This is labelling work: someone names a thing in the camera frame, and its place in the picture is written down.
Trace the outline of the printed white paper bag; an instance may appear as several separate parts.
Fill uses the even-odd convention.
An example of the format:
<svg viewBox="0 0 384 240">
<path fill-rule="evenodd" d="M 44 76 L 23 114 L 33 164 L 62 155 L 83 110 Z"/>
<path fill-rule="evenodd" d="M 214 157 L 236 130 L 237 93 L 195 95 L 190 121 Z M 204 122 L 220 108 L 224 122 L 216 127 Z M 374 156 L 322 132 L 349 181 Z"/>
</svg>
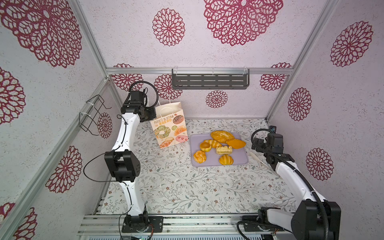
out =
<svg viewBox="0 0 384 240">
<path fill-rule="evenodd" d="M 189 140 L 181 102 L 159 105 L 155 107 L 155 110 L 156 118 L 150 123 L 161 149 Z"/>
</svg>

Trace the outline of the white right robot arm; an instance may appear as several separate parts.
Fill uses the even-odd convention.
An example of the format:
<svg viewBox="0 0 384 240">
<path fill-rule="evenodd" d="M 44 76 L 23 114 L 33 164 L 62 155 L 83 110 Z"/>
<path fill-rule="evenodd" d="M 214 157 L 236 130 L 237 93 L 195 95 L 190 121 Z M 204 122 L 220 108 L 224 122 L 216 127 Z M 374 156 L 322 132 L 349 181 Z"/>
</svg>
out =
<svg viewBox="0 0 384 240">
<path fill-rule="evenodd" d="M 295 160 L 284 153 L 283 136 L 269 133 L 265 139 L 251 136 L 252 149 L 263 153 L 267 163 L 286 182 L 298 204 L 294 213 L 277 208 L 261 208 L 255 221 L 243 219 L 237 225 L 254 225 L 282 230 L 297 240 L 337 240 L 341 208 L 322 196 L 300 172 Z"/>
</svg>

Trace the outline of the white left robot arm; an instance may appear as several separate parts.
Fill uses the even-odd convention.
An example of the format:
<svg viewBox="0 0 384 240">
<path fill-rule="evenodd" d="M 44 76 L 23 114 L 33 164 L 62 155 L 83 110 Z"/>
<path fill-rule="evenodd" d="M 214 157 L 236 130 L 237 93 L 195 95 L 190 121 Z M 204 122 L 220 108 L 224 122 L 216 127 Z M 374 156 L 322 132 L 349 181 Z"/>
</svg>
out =
<svg viewBox="0 0 384 240">
<path fill-rule="evenodd" d="M 128 107 L 118 115 L 121 127 L 112 150 L 104 154 L 109 172 L 123 189 L 127 211 L 121 233 L 160 233 L 163 230 L 163 217 L 150 217 L 145 201 L 138 187 L 141 163 L 133 153 L 135 134 L 140 122 L 156 117 L 154 107 Z"/>
</svg>

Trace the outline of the cream bread tongs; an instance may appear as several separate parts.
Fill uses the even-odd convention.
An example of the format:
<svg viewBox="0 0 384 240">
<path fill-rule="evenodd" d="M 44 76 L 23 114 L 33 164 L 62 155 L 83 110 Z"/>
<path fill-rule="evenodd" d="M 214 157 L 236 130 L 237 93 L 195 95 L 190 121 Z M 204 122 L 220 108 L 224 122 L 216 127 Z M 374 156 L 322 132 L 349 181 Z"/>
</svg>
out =
<svg viewBox="0 0 384 240">
<path fill-rule="evenodd" d="M 258 161 L 260 164 L 262 164 L 263 166 L 265 166 L 267 169 L 271 170 L 271 171 L 274 171 L 269 165 L 267 165 L 266 163 L 264 163 L 257 155 L 255 155 L 254 153 L 249 153 L 249 155 L 256 161 Z"/>
</svg>

